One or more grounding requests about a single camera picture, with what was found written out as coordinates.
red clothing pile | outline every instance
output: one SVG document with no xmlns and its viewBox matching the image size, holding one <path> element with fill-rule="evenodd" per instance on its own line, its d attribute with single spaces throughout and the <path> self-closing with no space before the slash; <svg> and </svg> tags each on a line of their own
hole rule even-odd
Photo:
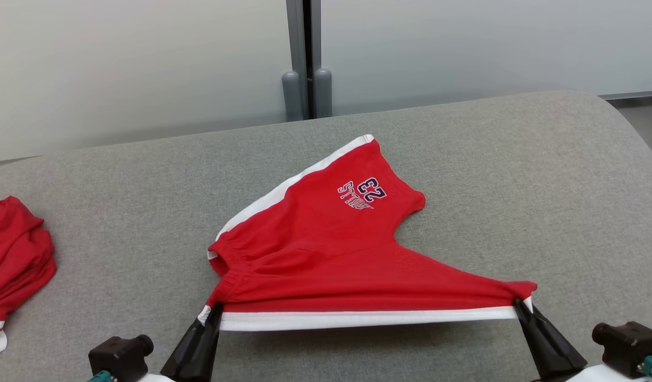
<svg viewBox="0 0 652 382">
<path fill-rule="evenodd" d="M 10 196 L 0 201 L 0 352 L 7 345 L 7 315 L 34 295 L 57 271 L 43 220 Z"/>
</svg>

gray upholstered table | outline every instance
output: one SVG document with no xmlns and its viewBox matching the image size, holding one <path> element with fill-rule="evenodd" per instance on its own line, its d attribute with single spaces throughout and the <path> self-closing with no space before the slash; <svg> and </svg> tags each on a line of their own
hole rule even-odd
<svg viewBox="0 0 652 382">
<path fill-rule="evenodd" d="M 652 327 L 652 152 L 601 99 L 543 92 L 77 150 L 0 168 L 45 218 L 59 266 L 6 322 L 0 380 L 87 380 L 109 336 L 163 365 L 217 283 L 215 233 L 273 186 L 371 133 L 426 208 L 401 244 L 533 280 L 590 363 L 598 322 Z M 222 333 L 215 380 L 532 380 L 518 322 Z"/>
</svg>

red fabric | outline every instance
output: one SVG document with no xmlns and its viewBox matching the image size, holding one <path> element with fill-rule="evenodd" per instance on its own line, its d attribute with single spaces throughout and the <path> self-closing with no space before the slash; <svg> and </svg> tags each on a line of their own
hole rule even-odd
<svg viewBox="0 0 652 382">
<path fill-rule="evenodd" d="M 55 274 L 54 247 L 43 220 L 14 196 L 0 201 L 0 321 Z"/>
<path fill-rule="evenodd" d="M 359 201 L 367 206 L 358 210 Z M 425 196 L 394 174 L 377 141 L 365 143 L 210 246 L 222 279 L 208 305 L 224 302 L 231 312 L 472 309 L 510 306 L 536 289 L 402 247 L 397 226 L 423 206 Z"/>
</svg>

floor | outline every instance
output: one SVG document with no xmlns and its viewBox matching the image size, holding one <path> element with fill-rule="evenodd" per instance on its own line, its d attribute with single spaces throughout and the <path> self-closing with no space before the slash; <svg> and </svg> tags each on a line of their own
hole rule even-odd
<svg viewBox="0 0 652 382">
<path fill-rule="evenodd" d="M 610 101 L 652 150 L 652 97 Z"/>
</svg>

folded red garment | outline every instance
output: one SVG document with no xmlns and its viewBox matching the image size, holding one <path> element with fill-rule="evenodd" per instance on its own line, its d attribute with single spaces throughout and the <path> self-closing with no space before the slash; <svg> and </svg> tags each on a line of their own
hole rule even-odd
<svg viewBox="0 0 652 382">
<path fill-rule="evenodd" d="M 57 271 L 49 232 L 22 202 L 0 201 L 0 351 L 6 346 L 3 324 Z"/>
<path fill-rule="evenodd" d="M 517 318 L 537 285 L 500 281 L 400 245 L 425 196 L 392 171 L 372 135 L 239 212 L 209 247 L 221 276 L 199 315 L 224 303 L 223 331 L 288 331 Z"/>
</svg>

